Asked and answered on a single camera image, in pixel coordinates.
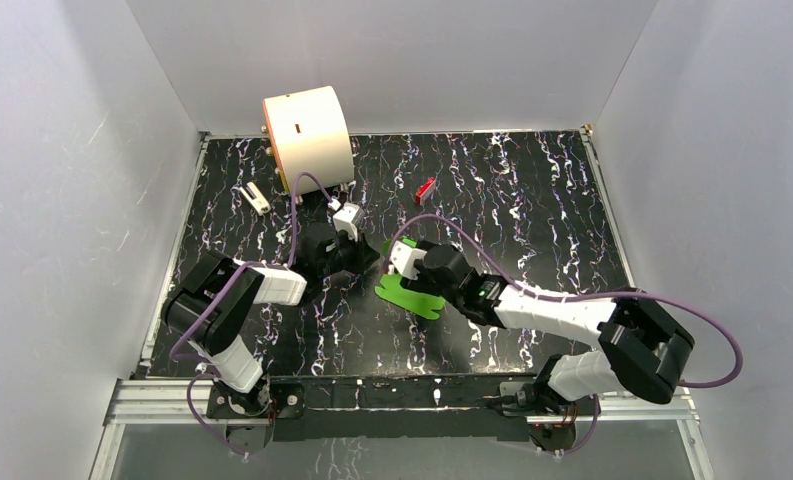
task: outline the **green cloth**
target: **green cloth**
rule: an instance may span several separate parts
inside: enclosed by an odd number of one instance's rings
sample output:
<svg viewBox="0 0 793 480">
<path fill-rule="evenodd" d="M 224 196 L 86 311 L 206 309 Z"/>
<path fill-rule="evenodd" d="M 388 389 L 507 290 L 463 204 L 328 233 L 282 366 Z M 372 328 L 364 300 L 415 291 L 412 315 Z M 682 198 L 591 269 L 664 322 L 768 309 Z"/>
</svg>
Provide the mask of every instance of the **green cloth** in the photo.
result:
<svg viewBox="0 0 793 480">
<path fill-rule="evenodd" d="M 409 238 L 402 238 L 402 242 L 412 247 L 417 246 L 417 243 Z M 389 246 L 390 242 L 384 245 L 385 255 L 387 254 Z M 437 320 L 440 318 L 440 309 L 442 309 L 443 305 L 446 303 L 443 297 L 406 290 L 399 284 L 401 281 L 401 275 L 384 275 L 381 277 L 381 285 L 375 287 L 375 294 L 383 300 L 398 307 L 402 307 L 427 320 Z"/>
</svg>

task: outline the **robotic arm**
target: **robotic arm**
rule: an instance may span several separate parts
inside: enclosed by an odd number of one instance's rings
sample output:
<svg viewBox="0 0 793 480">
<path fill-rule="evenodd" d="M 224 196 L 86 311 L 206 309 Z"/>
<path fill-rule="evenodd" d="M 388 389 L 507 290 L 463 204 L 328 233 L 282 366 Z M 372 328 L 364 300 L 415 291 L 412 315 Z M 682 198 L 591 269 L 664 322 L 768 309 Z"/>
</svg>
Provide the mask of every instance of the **robotic arm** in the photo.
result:
<svg viewBox="0 0 793 480">
<path fill-rule="evenodd" d="M 270 401 L 269 379 L 259 359 L 248 350 L 240 330 L 252 304 L 300 305 L 322 292 L 323 280 L 337 272 L 362 273 L 379 258 L 358 232 L 363 210 L 344 203 L 334 225 L 305 228 L 296 245 L 292 267 L 256 263 L 249 266 L 220 300 L 217 308 L 188 339 L 218 373 L 216 387 L 237 413 L 262 412 Z M 167 326 L 184 335 L 229 282 L 242 262 L 208 252 L 169 295 L 161 311 Z"/>
<path fill-rule="evenodd" d="M 550 357 L 533 384 L 501 385 L 489 406 L 506 414 L 558 413 L 582 397 L 618 390 L 667 404 L 693 350 L 693 337 L 652 300 L 541 299 L 566 294 L 510 285 L 477 272 L 455 247 L 428 241 L 416 247 L 397 242 L 389 261 L 403 276 L 403 288 L 440 295 L 477 325 L 535 329 L 596 348 Z"/>
</svg>

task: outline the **marble tabletop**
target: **marble tabletop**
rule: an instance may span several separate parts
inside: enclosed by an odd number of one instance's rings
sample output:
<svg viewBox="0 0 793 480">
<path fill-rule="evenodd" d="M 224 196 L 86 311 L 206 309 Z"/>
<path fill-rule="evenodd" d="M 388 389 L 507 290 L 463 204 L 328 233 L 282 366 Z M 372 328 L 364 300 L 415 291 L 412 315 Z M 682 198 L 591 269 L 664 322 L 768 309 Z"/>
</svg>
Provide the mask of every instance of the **marble tabletop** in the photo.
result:
<svg viewBox="0 0 793 480">
<path fill-rule="evenodd" d="M 289 251 L 289 197 L 260 138 L 212 139 L 173 272 L 173 285 L 208 250 L 272 261 Z M 438 213 L 458 222 L 516 278 L 542 288 L 596 292 L 626 286 L 620 255 L 578 131 L 353 136 L 363 231 L 381 251 L 406 219 Z M 429 177 L 438 186 L 413 202 Z M 234 187 L 254 181 L 273 209 L 265 216 Z M 299 207 L 304 225 L 329 217 L 318 193 Z M 450 228 L 420 222 L 413 239 L 461 241 Z M 472 265 L 488 270 L 469 245 Z M 416 318 L 374 293 L 380 262 L 365 275 L 333 276 L 302 307 L 255 305 L 241 334 L 277 376 L 401 376 L 537 372 L 550 355 L 584 345 L 532 330 L 478 327 L 452 307 Z M 148 376 L 190 377 L 194 365 L 169 360 L 177 335 L 161 324 Z"/>
</svg>

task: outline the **white wall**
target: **white wall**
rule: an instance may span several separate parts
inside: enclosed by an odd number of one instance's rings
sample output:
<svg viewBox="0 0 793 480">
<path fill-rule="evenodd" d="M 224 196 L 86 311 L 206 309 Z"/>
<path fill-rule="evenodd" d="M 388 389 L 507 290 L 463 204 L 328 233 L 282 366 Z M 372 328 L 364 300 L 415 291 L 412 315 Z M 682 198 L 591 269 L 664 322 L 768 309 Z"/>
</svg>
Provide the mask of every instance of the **white wall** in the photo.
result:
<svg viewBox="0 0 793 480">
<path fill-rule="evenodd" d="M 0 1 L 0 479 L 87 477 L 197 144 L 124 1 Z"/>
<path fill-rule="evenodd" d="M 656 0 L 128 0 L 201 131 L 332 85 L 354 132 L 594 122 Z"/>
<path fill-rule="evenodd" d="M 694 395 L 718 478 L 793 478 L 793 1 L 661 0 L 596 136 L 638 283 L 744 347 L 738 380 Z M 726 372 L 693 333 L 687 377 Z"/>
</svg>

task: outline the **red object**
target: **red object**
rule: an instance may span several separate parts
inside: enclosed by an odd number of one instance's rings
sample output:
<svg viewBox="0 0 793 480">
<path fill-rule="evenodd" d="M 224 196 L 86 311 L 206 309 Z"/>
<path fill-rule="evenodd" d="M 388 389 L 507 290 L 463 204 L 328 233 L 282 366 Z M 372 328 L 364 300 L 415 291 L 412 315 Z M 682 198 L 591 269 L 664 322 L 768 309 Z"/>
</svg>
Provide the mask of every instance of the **red object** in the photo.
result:
<svg viewBox="0 0 793 480">
<path fill-rule="evenodd" d="M 422 203 L 431 196 L 432 192 L 434 192 L 435 187 L 437 187 L 437 180 L 434 177 L 428 179 L 427 182 L 417 190 L 417 193 L 414 194 L 414 201 L 417 202 L 417 205 L 422 205 Z"/>
</svg>

